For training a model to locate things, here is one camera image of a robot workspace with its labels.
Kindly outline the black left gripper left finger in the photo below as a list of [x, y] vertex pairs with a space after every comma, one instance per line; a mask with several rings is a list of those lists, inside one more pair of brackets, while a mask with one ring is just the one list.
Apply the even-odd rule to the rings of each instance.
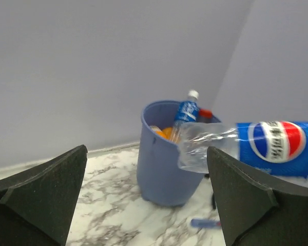
[[65, 245], [87, 148], [77, 146], [0, 180], [0, 245]]

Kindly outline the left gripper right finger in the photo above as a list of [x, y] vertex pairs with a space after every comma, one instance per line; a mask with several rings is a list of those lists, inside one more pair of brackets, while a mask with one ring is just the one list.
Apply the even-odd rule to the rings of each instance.
[[226, 245], [308, 245], [308, 187], [207, 150]]

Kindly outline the Pepsi bottle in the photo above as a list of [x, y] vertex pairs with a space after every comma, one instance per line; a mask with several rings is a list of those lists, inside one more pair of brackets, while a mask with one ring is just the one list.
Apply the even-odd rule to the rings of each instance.
[[308, 179], [308, 121], [185, 123], [179, 168], [208, 173], [209, 147], [274, 176]]

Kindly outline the red cap tea bottle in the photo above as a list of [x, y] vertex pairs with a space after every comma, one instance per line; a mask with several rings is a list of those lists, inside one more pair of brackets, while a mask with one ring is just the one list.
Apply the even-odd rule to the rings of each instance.
[[213, 117], [213, 114], [210, 110], [207, 110], [207, 109], [200, 109], [199, 110], [199, 114], [198, 114], [198, 117], [197, 117], [197, 122], [200, 122], [200, 123], [211, 123], [211, 119]]

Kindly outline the small orange juice bottle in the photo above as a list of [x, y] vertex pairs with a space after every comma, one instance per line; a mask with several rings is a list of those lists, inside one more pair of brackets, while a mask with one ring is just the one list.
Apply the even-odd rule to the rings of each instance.
[[164, 129], [162, 130], [162, 132], [165, 134], [165, 136], [166, 136], [167, 139], [170, 139], [171, 132], [172, 132], [172, 127], [164, 128]]

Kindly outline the blue label water bottle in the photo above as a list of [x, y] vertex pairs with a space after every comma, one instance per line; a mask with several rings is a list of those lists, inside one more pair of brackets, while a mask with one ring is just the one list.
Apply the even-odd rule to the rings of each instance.
[[170, 141], [178, 141], [182, 124], [197, 121], [199, 115], [198, 98], [199, 93], [196, 90], [189, 90], [187, 100], [180, 102], [174, 118], [174, 124], [169, 138]]

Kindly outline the orange bottle front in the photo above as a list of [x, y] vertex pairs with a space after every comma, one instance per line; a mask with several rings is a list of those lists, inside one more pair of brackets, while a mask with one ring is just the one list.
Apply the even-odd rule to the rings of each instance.
[[167, 138], [166, 134], [157, 126], [150, 126], [150, 129], [153, 130], [157, 135], [161, 136], [162, 138]]

